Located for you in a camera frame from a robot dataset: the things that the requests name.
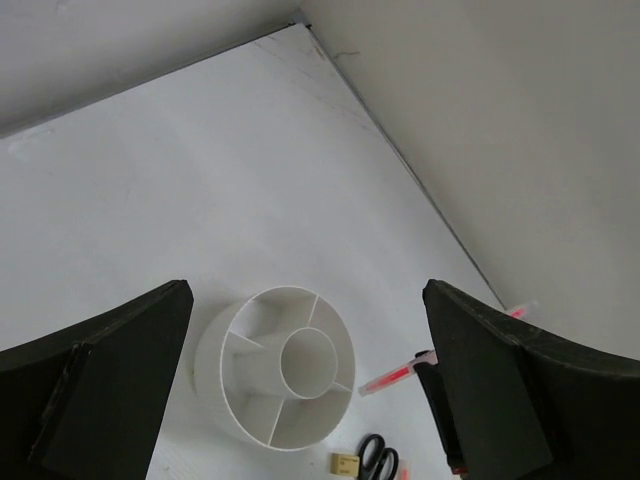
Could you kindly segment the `purple red marker pen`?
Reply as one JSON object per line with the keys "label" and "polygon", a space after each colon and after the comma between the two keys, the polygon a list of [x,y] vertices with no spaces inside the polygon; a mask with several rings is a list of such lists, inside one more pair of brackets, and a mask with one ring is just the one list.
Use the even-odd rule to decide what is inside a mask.
{"label": "purple red marker pen", "polygon": [[438,366],[418,363],[414,369],[431,408],[447,464],[454,476],[468,479],[468,468]]}

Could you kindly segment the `orange red marker pen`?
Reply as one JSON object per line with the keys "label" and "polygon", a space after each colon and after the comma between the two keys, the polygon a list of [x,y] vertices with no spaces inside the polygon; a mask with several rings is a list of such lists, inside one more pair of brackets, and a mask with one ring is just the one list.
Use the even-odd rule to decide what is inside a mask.
{"label": "orange red marker pen", "polygon": [[398,462],[398,469],[396,474],[396,480],[410,480],[411,468],[408,460],[400,458]]}

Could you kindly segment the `thin red pen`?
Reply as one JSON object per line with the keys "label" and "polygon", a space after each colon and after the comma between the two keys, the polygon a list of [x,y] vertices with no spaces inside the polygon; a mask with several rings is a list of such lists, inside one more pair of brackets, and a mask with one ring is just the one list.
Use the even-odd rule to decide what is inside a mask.
{"label": "thin red pen", "polygon": [[[532,320],[538,316],[539,310],[539,303],[537,301],[531,301],[506,310],[505,313],[515,319]],[[406,378],[410,378],[411,376],[416,374],[416,366],[419,364],[437,366],[438,357],[435,350],[431,349],[427,350],[424,353],[419,353],[416,358],[410,360],[408,363],[405,363],[367,382],[358,389],[358,393],[362,397],[368,396],[391,385],[394,385]]]}

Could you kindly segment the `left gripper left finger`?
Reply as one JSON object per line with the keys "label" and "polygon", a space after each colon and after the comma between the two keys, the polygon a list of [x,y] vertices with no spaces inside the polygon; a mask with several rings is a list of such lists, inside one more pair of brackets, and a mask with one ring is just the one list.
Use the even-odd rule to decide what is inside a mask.
{"label": "left gripper left finger", "polygon": [[172,280],[2,351],[2,478],[145,478],[193,303]]}

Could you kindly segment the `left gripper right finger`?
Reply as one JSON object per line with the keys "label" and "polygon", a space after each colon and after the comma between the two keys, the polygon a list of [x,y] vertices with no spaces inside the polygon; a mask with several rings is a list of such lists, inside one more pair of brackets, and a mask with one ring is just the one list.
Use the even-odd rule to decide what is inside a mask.
{"label": "left gripper right finger", "polygon": [[438,370],[469,479],[635,479],[639,364],[430,280]]}

